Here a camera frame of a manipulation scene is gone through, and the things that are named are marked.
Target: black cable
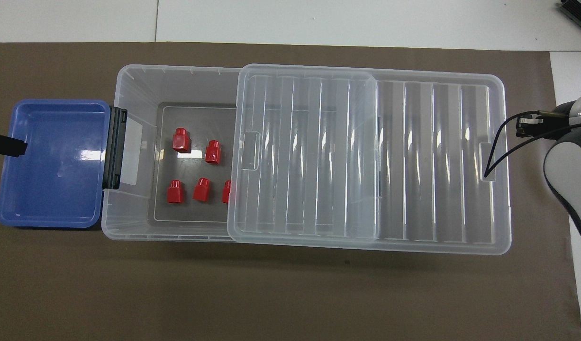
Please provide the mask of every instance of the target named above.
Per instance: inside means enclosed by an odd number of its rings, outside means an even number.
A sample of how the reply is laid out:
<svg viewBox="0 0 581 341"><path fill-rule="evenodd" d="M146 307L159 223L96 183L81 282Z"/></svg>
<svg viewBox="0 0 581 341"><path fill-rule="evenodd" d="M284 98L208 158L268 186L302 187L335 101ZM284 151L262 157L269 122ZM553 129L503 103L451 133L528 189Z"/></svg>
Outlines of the black cable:
<svg viewBox="0 0 581 341"><path fill-rule="evenodd" d="M487 177L488 174L490 173L490 172L486 172L486 171L490 167L490 162L492 161L492 154L495 153L495 147L497 146L497 140L499 140L499 135L501 134L501 131L503 130L503 127L505 127L505 125L507 125L507 123L509 123L512 119L518 118L520 116L524 116L524 115L527 115L527 114L539 115L539 111L538 110L535 110L535 111L521 112L520 114L515 114L513 116L510 116L505 121L503 121L503 123L501 123L501 126L499 126L499 129L497 129L497 133L495 134L495 139L492 142L492 146L490 147L490 154L488 155L488 162L486 162L486 168L485 168L484 177Z"/></svg>
<svg viewBox="0 0 581 341"><path fill-rule="evenodd" d="M486 164L486 170L484 172L484 177L487 177L490 172L492 172L492 170L497 166L497 164L501 163L503 161L503 159L507 158L509 156L509 154L517 151L518 149L520 149L521 147L524 147L525 145L531 143L531 142L535 142L537 140L539 140L540 138L544 138L546 136L555 134L557 132L560 132L562 130L566 130L566 129L574 129L574 128L579 128L581 127L581 123L579 123L578 125L572 125L572 126L566 126L566 127L561 127L558 129L554 129L554 130L550 130L549 132L545 132L543 134L539 134L537 136L533 136L533 138L529 138L528 140L516 145L516 147L513 147L512 149L510 149L509 151L507 151L505 154L501 155L500 158L497 159L497 161L494 162L494 164L492 164L492 166L488 166L488 163ZM494 149L490 150L490 157L489 157L489 161L490 159L492 159L492 153L493 153Z"/></svg>

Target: plastic container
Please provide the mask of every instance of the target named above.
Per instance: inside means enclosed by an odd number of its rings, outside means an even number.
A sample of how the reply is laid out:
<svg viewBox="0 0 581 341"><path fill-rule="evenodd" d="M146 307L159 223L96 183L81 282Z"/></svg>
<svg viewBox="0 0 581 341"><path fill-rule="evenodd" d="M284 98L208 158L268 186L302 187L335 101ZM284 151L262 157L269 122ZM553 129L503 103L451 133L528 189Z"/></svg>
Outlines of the plastic container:
<svg viewBox="0 0 581 341"><path fill-rule="evenodd" d="M232 241L220 194L231 175L240 69L128 65L118 73L114 105L128 110L120 188L103 195L101 226L118 240ZM178 127L191 137L191 153L172 150ZM221 143L221 162L204 161L210 140ZM208 202L191 199L208 177ZM185 186L183 203L167 203L172 179Z"/></svg>
<svg viewBox="0 0 581 341"><path fill-rule="evenodd" d="M248 65L239 75L234 240L468 254L511 244L508 169L482 179L490 75ZM497 153L507 148L501 136Z"/></svg>
<svg viewBox="0 0 581 341"><path fill-rule="evenodd" d="M13 108L9 136L28 143L6 157L0 222L86 228L101 207L110 108L103 101L25 99Z"/></svg>

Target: box handle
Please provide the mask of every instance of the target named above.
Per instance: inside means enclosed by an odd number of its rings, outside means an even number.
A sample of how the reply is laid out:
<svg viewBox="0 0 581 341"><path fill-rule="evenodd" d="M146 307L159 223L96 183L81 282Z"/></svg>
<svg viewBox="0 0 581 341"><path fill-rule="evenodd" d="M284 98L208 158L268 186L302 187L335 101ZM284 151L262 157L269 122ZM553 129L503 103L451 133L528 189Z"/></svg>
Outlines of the box handle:
<svg viewBox="0 0 581 341"><path fill-rule="evenodd" d="M488 155L490 154L491 149L492 149L491 143L481 142L480 144L478 144L478 150L479 150L478 162L480 165L479 175L480 175L481 181L487 181L487 182L495 181L495 171L492 171L487 177L484 177L484 172L486 171L486 159L488 158Z"/></svg>
<svg viewBox="0 0 581 341"><path fill-rule="evenodd" d="M242 139L242 160L240 167L244 170L254 171L259 166L260 134L258 132L245 132Z"/></svg>
<svg viewBox="0 0 581 341"><path fill-rule="evenodd" d="M105 152L105 169L103 171L103 188L120 188L127 116L128 111L126 109L111 107Z"/></svg>

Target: white label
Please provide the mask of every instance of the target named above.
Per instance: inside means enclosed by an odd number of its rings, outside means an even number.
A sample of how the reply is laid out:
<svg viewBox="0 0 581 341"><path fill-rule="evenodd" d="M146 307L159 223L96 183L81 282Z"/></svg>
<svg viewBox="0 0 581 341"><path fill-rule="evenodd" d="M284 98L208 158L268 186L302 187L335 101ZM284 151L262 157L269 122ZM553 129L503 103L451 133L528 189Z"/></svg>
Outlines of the white label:
<svg viewBox="0 0 581 341"><path fill-rule="evenodd" d="M141 135L143 126L133 119L126 120L126 136L124 137L124 154L122 156L122 173L120 182L137 184L139 173L139 154L141 153Z"/></svg>

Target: black latch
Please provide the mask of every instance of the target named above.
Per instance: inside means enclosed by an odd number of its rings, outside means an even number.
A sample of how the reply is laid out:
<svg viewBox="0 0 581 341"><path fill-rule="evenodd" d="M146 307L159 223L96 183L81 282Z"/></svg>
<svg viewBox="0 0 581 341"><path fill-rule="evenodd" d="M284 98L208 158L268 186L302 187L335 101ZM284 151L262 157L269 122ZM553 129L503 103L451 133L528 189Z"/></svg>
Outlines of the black latch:
<svg viewBox="0 0 581 341"><path fill-rule="evenodd" d="M103 188L120 188L120 173L122 171L122 154L124 153L127 114L128 112L126 109L116 107L111 108L109 133L107 134L107 149L105 152Z"/></svg>
<svg viewBox="0 0 581 341"><path fill-rule="evenodd" d="M0 135L0 154L17 158L25 155L26 149L27 143L23 140Z"/></svg>

